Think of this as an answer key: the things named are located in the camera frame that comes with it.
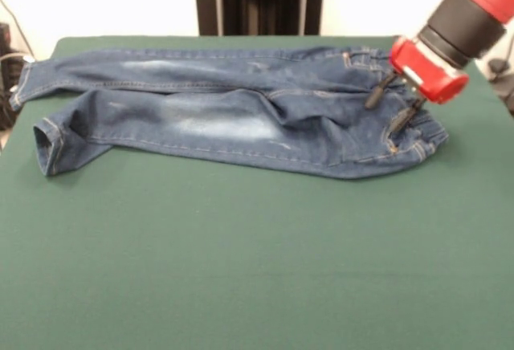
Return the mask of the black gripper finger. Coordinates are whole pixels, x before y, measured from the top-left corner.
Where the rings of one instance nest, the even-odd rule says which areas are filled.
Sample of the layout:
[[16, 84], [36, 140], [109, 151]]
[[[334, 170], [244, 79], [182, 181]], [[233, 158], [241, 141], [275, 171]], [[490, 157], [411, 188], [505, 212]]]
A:
[[390, 132], [400, 132], [419, 112], [424, 103], [424, 99], [416, 99], [409, 107], [402, 109], [391, 121]]
[[398, 73], [390, 72], [370, 93], [365, 101], [365, 109], [374, 109], [377, 107], [381, 98], [384, 96], [386, 88], [396, 80]]

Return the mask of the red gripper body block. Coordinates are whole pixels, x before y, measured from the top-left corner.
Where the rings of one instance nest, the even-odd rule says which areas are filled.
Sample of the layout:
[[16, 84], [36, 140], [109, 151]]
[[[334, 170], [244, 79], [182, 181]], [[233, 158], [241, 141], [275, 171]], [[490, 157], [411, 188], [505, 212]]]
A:
[[469, 81], [465, 72], [452, 67], [419, 39], [398, 37], [391, 47], [390, 62], [422, 98], [434, 104], [454, 99]]

